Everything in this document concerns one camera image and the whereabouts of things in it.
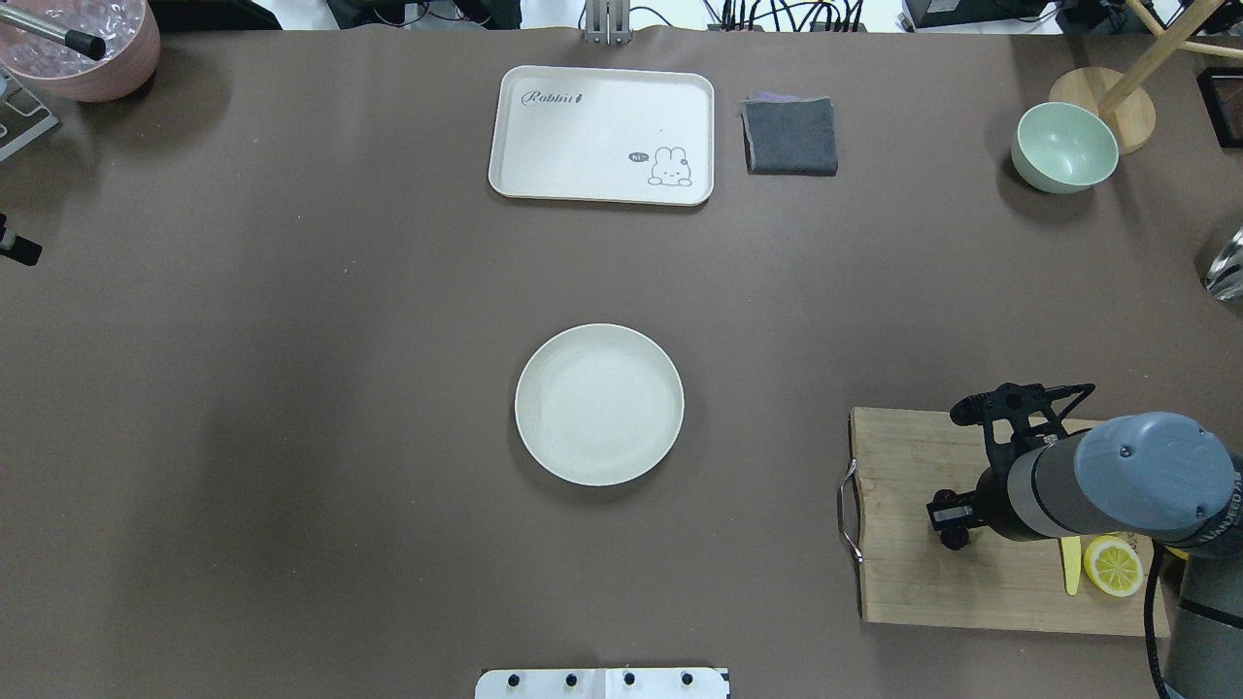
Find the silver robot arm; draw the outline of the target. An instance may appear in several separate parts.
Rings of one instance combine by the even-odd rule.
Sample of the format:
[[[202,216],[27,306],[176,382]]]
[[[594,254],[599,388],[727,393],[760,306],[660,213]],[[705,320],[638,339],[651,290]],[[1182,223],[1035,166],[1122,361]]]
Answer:
[[[1013,541],[1126,531],[1154,541],[1144,633],[1161,698],[1241,695],[1241,456],[1188,415],[1119,415],[1069,432],[1093,384],[1001,384],[955,403],[989,469],[927,504],[946,549],[988,527]]]

